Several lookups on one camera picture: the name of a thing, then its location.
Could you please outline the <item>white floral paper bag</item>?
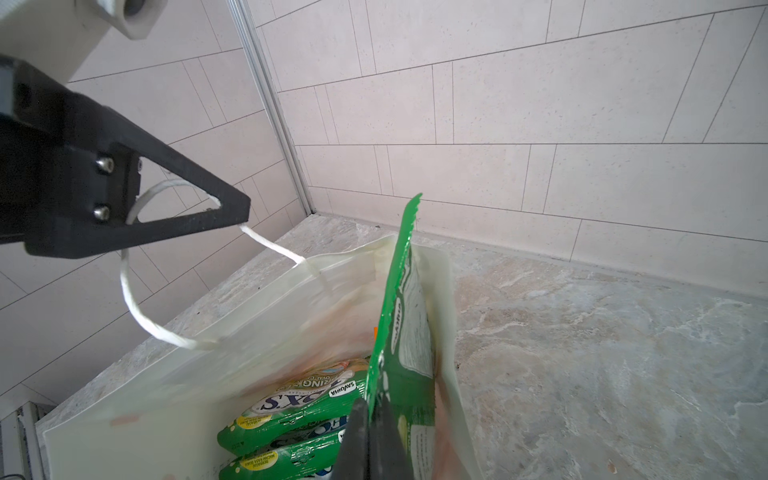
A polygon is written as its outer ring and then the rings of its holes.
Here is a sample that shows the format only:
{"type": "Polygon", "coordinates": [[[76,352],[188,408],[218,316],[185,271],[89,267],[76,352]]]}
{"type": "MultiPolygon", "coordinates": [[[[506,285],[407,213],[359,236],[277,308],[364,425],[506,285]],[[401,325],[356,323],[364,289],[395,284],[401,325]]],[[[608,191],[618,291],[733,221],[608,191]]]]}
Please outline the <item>white floral paper bag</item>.
{"type": "MultiPolygon", "coordinates": [[[[362,356],[371,363],[397,236],[311,257],[206,330],[211,350],[177,348],[84,411],[46,430],[54,479],[210,479],[224,423],[280,383],[362,356]]],[[[454,364],[448,257],[411,242],[435,354],[430,479],[478,479],[454,364]]]]}

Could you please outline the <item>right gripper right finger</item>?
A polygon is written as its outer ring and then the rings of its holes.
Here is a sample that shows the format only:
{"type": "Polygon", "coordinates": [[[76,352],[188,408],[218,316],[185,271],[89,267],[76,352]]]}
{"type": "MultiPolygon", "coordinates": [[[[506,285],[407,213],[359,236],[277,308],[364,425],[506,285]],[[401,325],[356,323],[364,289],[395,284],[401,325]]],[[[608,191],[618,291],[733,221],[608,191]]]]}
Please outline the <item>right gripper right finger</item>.
{"type": "Polygon", "coordinates": [[[413,480],[388,400],[378,400],[368,427],[368,478],[371,480],[413,480]]]}

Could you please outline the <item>green Fox's candy packet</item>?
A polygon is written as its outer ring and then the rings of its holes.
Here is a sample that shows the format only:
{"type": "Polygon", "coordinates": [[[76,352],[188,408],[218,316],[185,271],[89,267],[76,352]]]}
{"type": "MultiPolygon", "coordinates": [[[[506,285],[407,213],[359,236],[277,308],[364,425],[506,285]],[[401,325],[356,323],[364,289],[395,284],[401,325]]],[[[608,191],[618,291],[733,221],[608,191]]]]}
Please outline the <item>green Fox's candy packet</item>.
{"type": "Polygon", "coordinates": [[[317,368],[258,400],[217,434],[237,457],[337,431],[366,389],[369,360],[317,368]]]}
{"type": "Polygon", "coordinates": [[[378,337],[365,398],[369,411],[386,398],[409,469],[430,479],[435,446],[435,354],[426,300],[413,259],[411,238],[421,196],[405,206],[385,284],[378,337]]]}

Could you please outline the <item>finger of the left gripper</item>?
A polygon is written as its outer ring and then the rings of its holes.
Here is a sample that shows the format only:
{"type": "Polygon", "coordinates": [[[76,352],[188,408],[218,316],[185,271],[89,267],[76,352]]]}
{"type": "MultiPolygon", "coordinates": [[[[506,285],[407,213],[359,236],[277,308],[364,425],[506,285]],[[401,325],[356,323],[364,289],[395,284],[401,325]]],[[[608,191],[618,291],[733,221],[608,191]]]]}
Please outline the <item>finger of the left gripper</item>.
{"type": "Polygon", "coordinates": [[[31,94],[35,127],[52,140],[40,157],[24,246],[34,256],[80,259],[243,223],[250,200],[115,110],[69,91],[31,94]],[[128,219],[154,163],[210,194],[219,207],[141,223],[128,219]]]}

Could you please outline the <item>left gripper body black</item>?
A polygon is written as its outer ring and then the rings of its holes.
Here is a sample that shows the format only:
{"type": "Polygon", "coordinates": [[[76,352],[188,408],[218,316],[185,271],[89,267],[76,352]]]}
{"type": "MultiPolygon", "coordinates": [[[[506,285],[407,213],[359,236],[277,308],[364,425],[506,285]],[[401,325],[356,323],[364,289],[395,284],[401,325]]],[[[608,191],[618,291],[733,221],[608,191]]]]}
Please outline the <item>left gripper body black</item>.
{"type": "Polygon", "coordinates": [[[21,59],[1,56],[1,242],[74,245],[72,220],[53,213],[43,185],[66,144],[67,110],[77,94],[21,59]]]}

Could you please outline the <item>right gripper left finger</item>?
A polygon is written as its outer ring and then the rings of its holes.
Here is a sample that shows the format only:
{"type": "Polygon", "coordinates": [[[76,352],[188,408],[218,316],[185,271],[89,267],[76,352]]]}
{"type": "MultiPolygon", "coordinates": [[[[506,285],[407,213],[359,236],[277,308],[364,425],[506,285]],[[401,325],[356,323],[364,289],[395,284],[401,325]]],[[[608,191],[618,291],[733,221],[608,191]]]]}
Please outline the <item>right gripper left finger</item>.
{"type": "Polygon", "coordinates": [[[359,398],[352,406],[340,450],[333,465],[333,480],[368,480],[369,414],[367,402],[359,398]]]}

